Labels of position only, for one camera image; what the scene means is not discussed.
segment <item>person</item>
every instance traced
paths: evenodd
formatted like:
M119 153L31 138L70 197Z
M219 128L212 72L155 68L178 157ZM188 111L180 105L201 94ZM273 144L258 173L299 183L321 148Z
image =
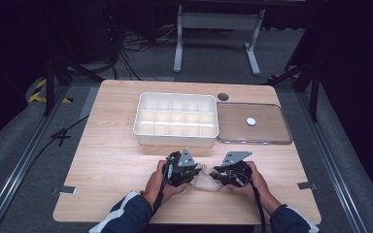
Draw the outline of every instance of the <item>person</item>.
M130 191L120 200L105 217L103 221L89 230L89 233L136 233L144 230L145 226L153 217L154 201L158 196L162 181L162 168L166 161L159 160L156 171L151 174L145 191L141 194ZM319 232L319 228L303 217L296 209L281 204L269 191L268 185L262 175L256 169L252 161L247 164L253 170L252 179L260 194L260 201L264 210L270 215L272 232ZM167 202L172 196L183 192L188 186L184 183L178 187L167 184L163 188L162 204ZM230 191L246 196L255 203L254 190L247 183L243 187L228 184Z

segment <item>dark blue sleeve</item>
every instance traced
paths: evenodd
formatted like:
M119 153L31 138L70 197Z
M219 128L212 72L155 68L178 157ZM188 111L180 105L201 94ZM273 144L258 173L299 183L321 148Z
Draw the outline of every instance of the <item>dark blue sleeve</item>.
M131 191L120 200L103 221L89 233L137 233L144 230L153 215L150 203L137 192Z
M273 233L320 232L320 229L301 216L296 209L280 206L269 219Z

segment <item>transparent lid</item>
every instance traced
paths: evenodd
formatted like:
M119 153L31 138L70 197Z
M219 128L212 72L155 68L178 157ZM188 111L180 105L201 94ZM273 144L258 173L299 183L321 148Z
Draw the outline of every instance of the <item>transparent lid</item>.
M220 143L292 143L287 121L278 105L218 102L217 108Z

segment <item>white box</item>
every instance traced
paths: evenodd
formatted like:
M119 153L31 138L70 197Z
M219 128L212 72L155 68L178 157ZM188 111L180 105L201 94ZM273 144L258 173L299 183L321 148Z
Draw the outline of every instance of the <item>white box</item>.
M142 145L211 147L219 134L217 100L211 95L145 92L133 131Z

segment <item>wooden tabletop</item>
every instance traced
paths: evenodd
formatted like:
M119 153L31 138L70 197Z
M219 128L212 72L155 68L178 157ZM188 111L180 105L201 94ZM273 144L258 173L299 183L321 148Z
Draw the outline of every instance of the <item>wooden tabletop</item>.
M77 191L59 196L53 212L55 220L103 220L130 190L145 189L159 159L183 150L138 144L133 124L139 97L144 92L209 94L216 98L219 93L226 93L228 102L280 105L274 88L264 85L104 81L64 184L76 187ZM307 182L307 178L294 143L276 146L215 142L210 148L188 149L196 162L207 167L220 166L228 151L252 151L245 160L254 161L272 194L315 224L321 222L311 189L298 188L297 184ZM151 223L260 224L260 217L246 198L224 187L205 191L189 186L165 203Z

